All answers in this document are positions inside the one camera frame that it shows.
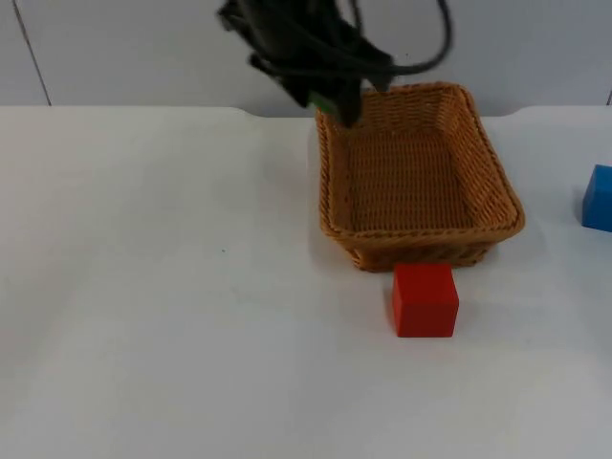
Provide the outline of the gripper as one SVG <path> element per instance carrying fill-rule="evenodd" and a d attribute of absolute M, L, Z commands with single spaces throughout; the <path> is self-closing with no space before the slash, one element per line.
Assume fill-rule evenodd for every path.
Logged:
<path fill-rule="evenodd" d="M 338 56 L 318 53 L 299 46 L 290 57 L 272 57 L 258 51 L 250 55 L 250 65 L 276 82 L 301 108 L 320 96 L 335 102 L 336 118 L 347 128 L 361 117 L 361 83 L 369 81 L 376 89 L 388 88 L 392 76 L 384 69 L 394 64 L 388 53 L 366 39 L 336 46 Z"/>

